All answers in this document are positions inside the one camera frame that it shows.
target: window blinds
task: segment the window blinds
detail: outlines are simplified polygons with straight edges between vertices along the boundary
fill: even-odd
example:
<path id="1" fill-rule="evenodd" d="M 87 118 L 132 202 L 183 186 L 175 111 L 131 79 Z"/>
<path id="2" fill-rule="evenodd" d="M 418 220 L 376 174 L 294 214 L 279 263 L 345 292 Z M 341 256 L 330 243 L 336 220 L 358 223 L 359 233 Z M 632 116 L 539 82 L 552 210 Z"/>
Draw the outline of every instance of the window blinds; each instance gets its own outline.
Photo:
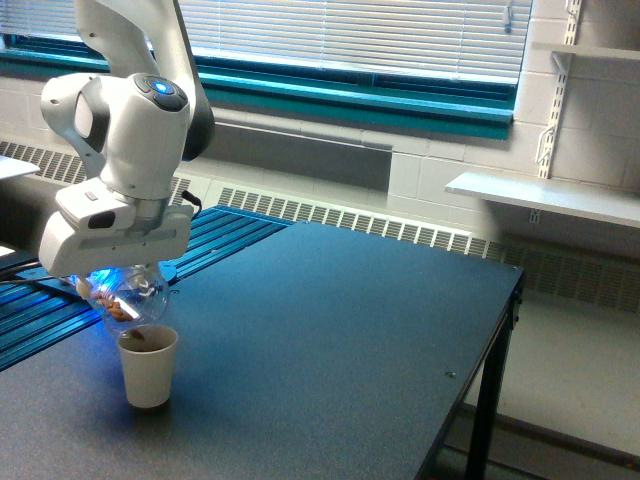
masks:
<path id="1" fill-rule="evenodd" d="M 531 2 L 180 0 L 196 55 L 501 83 L 517 82 Z M 73 0 L 0 0 L 0 30 L 74 38 Z"/>

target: metal table leg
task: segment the metal table leg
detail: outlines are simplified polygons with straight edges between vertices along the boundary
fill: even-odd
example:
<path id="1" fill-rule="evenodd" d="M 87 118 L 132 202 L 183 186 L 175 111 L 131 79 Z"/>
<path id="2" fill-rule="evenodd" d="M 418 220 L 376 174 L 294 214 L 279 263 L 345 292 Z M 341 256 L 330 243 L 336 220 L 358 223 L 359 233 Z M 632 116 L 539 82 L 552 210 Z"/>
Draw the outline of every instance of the metal table leg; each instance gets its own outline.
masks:
<path id="1" fill-rule="evenodd" d="M 466 480 L 484 479 L 489 458 L 489 447 L 491 446 L 491 434 L 493 433 L 500 388 L 502 387 L 502 377 L 507 362 L 507 352 L 509 351 L 509 340 L 511 339 L 511 331 L 515 321 L 515 307 L 518 302 L 519 299 L 516 295 L 511 302 L 506 314 L 507 318 L 503 322 L 498 337 L 484 362 L 482 383 L 480 384 L 480 394 L 478 396 L 465 473 Z"/>

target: white paper cup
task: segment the white paper cup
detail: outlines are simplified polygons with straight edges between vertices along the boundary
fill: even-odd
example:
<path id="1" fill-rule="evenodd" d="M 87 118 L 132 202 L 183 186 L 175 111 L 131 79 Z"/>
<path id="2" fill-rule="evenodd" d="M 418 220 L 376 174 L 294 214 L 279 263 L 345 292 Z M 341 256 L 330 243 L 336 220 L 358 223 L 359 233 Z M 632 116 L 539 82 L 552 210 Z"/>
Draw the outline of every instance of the white paper cup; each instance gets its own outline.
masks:
<path id="1" fill-rule="evenodd" d="M 178 334 L 163 325 L 142 325 L 118 338 L 127 400 L 137 408 L 162 405 L 171 395 Z"/>

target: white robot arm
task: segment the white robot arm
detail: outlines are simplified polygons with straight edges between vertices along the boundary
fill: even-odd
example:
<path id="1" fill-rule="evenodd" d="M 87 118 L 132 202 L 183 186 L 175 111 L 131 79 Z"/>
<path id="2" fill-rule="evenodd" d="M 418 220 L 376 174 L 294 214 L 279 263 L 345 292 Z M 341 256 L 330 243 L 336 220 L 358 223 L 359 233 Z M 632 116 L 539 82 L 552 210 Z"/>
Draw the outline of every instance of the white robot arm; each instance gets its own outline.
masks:
<path id="1" fill-rule="evenodd" d="M 43 90 L 43 116 L 83 158 L 88 180 L 56 196 L 40 261 L 67 276 L 179 257 L 193 210 L 168 205 L 171 180 L 181 159 L 210 143 L 214 119 L 178 2 L 75 6 L 81 37 L 111 75 L 68 75 Z"/>

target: nuts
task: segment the nuts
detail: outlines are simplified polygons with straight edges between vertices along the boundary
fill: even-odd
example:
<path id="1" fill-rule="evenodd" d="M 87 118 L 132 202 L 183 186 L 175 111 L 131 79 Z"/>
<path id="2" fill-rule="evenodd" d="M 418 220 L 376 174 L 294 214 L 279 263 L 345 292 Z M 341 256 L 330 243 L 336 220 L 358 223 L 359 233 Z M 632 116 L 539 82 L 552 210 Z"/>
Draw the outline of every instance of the nuts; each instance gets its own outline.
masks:
<path id="1" fill-rule="evenodd" d="M 91 298 L 102 305 L 116 322 L 131 322 L 133 317 L 122 309 L 120 302 L 113 295 L 105 295 L 102 292 L 93 292 Z"/>
<path id="2" fill-rule="evenodd" d="M 142 332 L 140 332 L 140 330 L 136 330 L 134 328 L 132 330 L 129 330 L 129 333 L 136 340 L 144 340 L 144 335 L 142 334 Z"/>

